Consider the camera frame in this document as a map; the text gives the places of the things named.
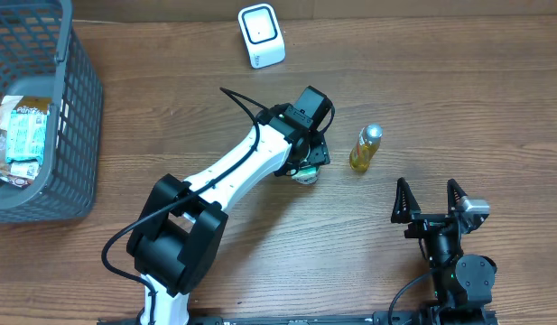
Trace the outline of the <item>yellow bottle silver cap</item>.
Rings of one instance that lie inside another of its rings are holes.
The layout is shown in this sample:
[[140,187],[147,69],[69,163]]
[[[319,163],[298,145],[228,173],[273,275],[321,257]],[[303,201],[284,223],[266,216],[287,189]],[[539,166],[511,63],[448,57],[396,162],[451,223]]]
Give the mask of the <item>yellow bottle silver cap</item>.
[[349,154],[349,165],[356,172],[366,172],[383,138],[383,128],[378,124],[363,127],[356,145]]

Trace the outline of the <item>brown cookie pouch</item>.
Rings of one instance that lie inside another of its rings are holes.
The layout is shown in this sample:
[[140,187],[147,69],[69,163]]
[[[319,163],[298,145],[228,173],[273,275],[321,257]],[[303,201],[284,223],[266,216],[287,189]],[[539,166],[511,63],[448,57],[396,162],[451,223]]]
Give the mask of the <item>brown cookie pouch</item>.
[[6,131],[10,117],[16,114],[49,114],[50,97],[7,95],[0,104],[0,129]]

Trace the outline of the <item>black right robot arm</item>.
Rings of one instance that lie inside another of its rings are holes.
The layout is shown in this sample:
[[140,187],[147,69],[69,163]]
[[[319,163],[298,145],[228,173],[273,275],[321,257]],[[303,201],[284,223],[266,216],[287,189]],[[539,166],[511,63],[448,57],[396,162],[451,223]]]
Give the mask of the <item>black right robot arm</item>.
[[490,213],[486,200],[471,198],[458,183],[447,182],[448,208],[444,213],[426,214],[404,178],[397,180],[391,221],[405,224],[406,238],[416,239],[429,271],[406,284],[387,310],[386,322],[396,323],[395,305],[410,288],[427,279],[433,283],[435,299],[411,311],[401,324],[497,324],[487,311],[492,302],[497,264],[485,255],[467,255],[462,237],[479,229]]

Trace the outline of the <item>green white tissue cup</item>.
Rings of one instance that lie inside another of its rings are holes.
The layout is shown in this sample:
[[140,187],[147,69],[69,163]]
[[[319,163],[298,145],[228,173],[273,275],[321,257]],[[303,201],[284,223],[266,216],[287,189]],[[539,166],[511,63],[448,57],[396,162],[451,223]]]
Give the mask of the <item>green white tissue cup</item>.
[[320,174],[320,168],[317,166],[307,166],[301,168],[295,174],[291,176],[291,178],[300,184],[310,185],[315,183]]

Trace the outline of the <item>small printed snack bag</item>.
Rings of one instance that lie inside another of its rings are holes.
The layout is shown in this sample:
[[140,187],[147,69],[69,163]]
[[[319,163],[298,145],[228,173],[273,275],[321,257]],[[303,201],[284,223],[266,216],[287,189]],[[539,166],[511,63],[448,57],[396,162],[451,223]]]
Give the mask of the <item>small printed snack bag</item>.
[[6,131],[0,131],[0,183],[9,183],[18,188],[26,188],[33,184],[35,178],[41,171],[37,161],[7,162],[6,154]]

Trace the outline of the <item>teal snack packet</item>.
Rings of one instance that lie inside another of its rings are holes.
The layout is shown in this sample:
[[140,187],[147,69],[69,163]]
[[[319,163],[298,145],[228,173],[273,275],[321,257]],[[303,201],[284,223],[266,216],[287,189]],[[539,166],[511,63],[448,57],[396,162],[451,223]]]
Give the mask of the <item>teal snack packet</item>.
[[43,164],[48,116],[42,113],[11,113],[6,136],[8,163],[36,161]]

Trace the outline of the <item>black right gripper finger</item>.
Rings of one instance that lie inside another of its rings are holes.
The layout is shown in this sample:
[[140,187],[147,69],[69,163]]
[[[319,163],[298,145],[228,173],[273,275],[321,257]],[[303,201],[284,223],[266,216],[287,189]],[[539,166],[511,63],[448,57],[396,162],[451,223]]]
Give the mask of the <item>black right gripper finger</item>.
[[449,213],[462,211],[468,197],[466,192],[458,185],[458,183],[454,179],[450,179],[447,182],[447,194]]
[[413,222],[420,214],[420,206],[408,182],[404,177],[399,178],[397,180],[395,204],[391,215],[391,222],[407,224]]

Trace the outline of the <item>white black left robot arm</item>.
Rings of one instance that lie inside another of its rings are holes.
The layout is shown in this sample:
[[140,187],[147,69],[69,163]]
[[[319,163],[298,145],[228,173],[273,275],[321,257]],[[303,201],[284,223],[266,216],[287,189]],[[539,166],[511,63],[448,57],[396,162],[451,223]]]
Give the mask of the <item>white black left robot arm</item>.
[[139,324],[186,324],[190,292],[212,266],[229,211],[266,176],[314,175],[330,158],[330,102],[261,111],[246,137],[206,170],[158,180],[126,244],[145,287]]

